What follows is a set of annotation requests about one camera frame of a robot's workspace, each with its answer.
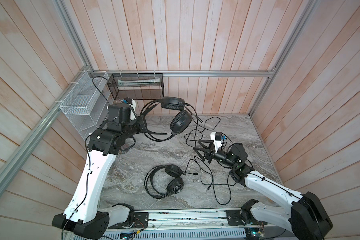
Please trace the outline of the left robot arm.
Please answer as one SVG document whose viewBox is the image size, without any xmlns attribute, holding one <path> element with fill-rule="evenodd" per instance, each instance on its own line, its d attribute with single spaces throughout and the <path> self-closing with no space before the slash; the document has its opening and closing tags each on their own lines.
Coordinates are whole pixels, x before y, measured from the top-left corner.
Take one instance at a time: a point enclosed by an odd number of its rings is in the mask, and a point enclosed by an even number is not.
<svg viewBox="0 0 360 240">
<path fill-rule="evenodd" d="M 88 239 L 100 239 L 108 227 L 135 223 L 133 206 L 116 204 L 100 209 L 98 203 L 107 174 L 126 140 L 147 133 L 145 116 L 138 116 L 134 100 L 109 105 L 108 115 L 86 139 L 86 164 L 77 189 L 63 213 L 54 216 L 52 226 Z"/>
</svg>

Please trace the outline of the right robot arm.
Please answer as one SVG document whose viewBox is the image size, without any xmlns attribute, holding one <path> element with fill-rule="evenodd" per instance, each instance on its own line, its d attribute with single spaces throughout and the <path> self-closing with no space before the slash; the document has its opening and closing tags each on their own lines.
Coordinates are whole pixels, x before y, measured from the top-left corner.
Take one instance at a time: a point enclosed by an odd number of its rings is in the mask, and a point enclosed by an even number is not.
<svg viewBox="0 0 360 240">
<path fill-rule="evenodd" d="M 230 169 L 234 182 L 266 196 L 277 204 L 268 206 L 251 199 L 241 207 L 240 221 L 244 225 L 267 222 L 293 233 L 299 240 L 323 240 L 333 223 L 320 199 L 282 186 L 247 165 L 248 154 L 240 143 L 228 151 L 217 149 L 213 140 L 200 141 L 194 152 L 202 161 L 215 160 Z"/>
</svg>

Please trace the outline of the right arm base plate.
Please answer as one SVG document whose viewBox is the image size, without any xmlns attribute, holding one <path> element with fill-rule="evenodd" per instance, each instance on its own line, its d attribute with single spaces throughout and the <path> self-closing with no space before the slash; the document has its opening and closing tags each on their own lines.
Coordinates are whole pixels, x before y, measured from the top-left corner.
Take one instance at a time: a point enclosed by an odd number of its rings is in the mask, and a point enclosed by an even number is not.
<svg viewBox="0 0 360 240">
<path fill-rule="evenodd" d="M 249 210 L 226 210 L 229 226 L 267 225 L 268 222 L 257 221 Z"/>
</svg>

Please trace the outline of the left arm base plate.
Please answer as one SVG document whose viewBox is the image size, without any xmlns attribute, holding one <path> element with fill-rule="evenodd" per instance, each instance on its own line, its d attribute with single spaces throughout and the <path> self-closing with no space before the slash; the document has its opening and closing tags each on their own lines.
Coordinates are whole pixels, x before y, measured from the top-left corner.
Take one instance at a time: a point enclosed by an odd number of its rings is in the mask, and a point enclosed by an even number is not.
<svg viewBox="0 0 360 240">
<path fill-rule="evenodd" d="M 119 226 L 125 229 L 138 228 L 145 229 L 148 226 L 149 213 L 138 212 L 130 213 L 127 220 L 120 223 Z"/>
</svg>

